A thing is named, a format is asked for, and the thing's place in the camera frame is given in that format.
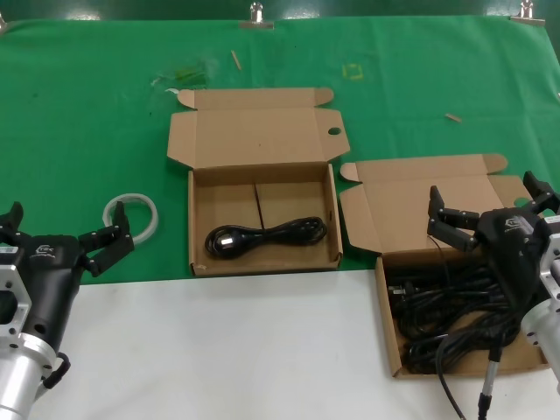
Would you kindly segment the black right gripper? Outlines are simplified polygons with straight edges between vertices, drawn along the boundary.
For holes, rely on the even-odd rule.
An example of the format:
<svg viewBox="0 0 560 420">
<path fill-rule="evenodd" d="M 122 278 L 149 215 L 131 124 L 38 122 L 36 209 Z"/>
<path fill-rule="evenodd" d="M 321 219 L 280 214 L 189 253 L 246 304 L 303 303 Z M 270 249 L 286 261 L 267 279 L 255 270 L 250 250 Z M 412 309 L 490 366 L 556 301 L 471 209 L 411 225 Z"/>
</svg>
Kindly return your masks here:
<svg viewBox="0 0 560 420">
<path fill-rule="evenodd" d="M 428 235 L 462 252 L 472 252 L 478 243 L 497 276 L 512 310 L 528 312 L 540 299 L 538 263 L 543 240 L 534 236 L 545 210 L 554 210 L 554 191 L 532 171 L 523 185 L 530 200 L 522 208 L 501 208 L 478 214 L 445 206 L 438 188 L 430 188 Z M 476 239 L 466 230 L 475 232 Z"/>
</svg>

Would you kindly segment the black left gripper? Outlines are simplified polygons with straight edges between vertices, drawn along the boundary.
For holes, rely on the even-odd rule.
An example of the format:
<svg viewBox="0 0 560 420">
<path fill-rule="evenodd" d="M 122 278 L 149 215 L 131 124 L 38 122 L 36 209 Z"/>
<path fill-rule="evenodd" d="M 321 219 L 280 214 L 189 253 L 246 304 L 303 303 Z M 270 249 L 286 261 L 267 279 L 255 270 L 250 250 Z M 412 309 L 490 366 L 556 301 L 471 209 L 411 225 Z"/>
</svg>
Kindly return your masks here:
<svg viewBox="0 0 560 420">
<path fill-rule="evenodd" d="M 98 277 L 135 249 L 129 220 L 124 204 L 117 202 L 113 225 L 77 239 L 70 235 L 29 236 L 19 230 L 23 217 L 18 201 L 1 215 L 1 244 L 17 248 L 14 256 L 2 253 L 1 263 L 17 267 L 31 299 L 22 332 L 58 350 L 84 269 Z"/>
</svg>

